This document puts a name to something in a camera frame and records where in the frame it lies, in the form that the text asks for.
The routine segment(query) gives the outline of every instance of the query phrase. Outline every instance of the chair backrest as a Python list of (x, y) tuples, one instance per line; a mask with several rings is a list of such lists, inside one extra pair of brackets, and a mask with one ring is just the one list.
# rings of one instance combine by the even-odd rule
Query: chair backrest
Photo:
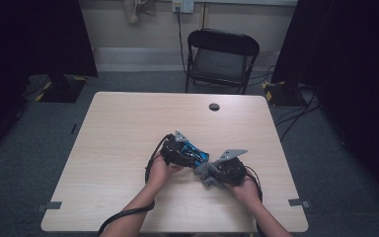
[(257, 56), (260, 52), (260, 45), (249, 36), (213, 29), (202, 29), (190, 33), (188, 44), (189, 51), (194, 46), (247, 56)]

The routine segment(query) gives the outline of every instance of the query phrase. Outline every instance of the wall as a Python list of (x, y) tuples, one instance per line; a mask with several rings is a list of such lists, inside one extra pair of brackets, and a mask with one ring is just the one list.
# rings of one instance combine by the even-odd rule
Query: wall
[[(295, 8), (289, 2), (288, 6), (195, 2), (193, 14), (181, 14), (184, 50), (189, 33), (204, 22), (205, 28), (250, 35), (261, 46), (258, 62), (274, 65)], [(80, 4), (92, 47), (180, 48), (178, 19), (170, 1), (157, 1), (156, 16), (139, 14), (136, 24), (127, 21), (122, 1), (82, 0)]]

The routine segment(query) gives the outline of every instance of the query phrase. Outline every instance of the table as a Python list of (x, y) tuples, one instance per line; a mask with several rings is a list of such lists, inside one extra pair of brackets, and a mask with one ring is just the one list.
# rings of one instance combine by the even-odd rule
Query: table
[[(211, 103), (219, 111), (209, 109)], [(248, 149), (240, 160), (254, 168), (264, 205), (290, 232), (308, 223), (267, 103), (260, 96), (97, 93), (48, 209), (44, 231), (98, 231), (144, 186), (145, 166), (159, 141), (178, 129), (216, 160), (225, 149)], [(255, 232), (255, 220), (229, 190), (206, 188), (185, 168), (157, 195), (142, 232)]]

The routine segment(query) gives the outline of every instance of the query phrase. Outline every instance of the baseboard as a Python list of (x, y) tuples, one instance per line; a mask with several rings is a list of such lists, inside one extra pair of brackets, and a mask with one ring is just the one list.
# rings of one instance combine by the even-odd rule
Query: baseboard
[[(187, 66), (187, 52), (184, 63)], [(278, 60), (279, 51), (264, 51), (254, 66), (267, 71)], [(175, 48), (96, 47), (94, 58), (98, 71), (179, 71), (183, 70), (181, 51)]]

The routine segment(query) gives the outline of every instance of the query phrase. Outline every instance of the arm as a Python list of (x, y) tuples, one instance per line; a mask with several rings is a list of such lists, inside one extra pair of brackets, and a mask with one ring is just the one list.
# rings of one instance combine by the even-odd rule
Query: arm
[(229, 186), (236, 199), (248, 208), (266, 237), (291, 236), (290, 233), (269, 213), (258, 197), (258, 189), (250, 177), (246, 176), (238, 187)]
[[(171, 176), (182, 169), (183, 167), (179, 166), (167, 166), (163, 157), (157, 156), (150, 169), (149, 181), (123, 210), (150, 205)], [(106, 228), (101, 236), (137, 236), (146, 214), (147, 212), (142, 212), (117, 219)]]

